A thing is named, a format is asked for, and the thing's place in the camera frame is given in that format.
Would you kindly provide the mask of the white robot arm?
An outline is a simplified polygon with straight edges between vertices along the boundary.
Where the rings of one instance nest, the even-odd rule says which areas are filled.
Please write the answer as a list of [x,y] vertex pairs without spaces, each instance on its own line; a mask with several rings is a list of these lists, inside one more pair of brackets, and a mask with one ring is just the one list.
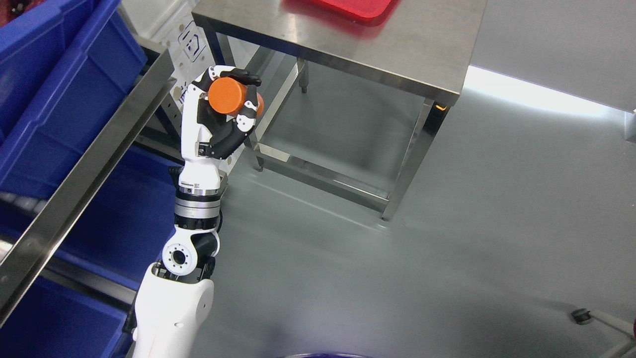
[[134,302],[135,358],[187,358],[213,306],[220,249],[218,190],[179,188],[173,232],[145,271]]

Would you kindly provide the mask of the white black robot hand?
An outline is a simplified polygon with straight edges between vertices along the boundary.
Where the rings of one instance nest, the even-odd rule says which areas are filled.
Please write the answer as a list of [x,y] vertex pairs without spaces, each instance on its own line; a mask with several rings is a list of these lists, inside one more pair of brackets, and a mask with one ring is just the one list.
[[[247,100],[241,111],[225,123],[211,109],[206,92],[211,83],[230,77],[248,86]],[[261,77],[245,69],[215,65],[198,75],[186,88],[181,120],[181,156],[184,166],[176,180],[179,196],[215,195],[220,189],[219,166],[252,135],[263,112],[263,100],[257,93]]]

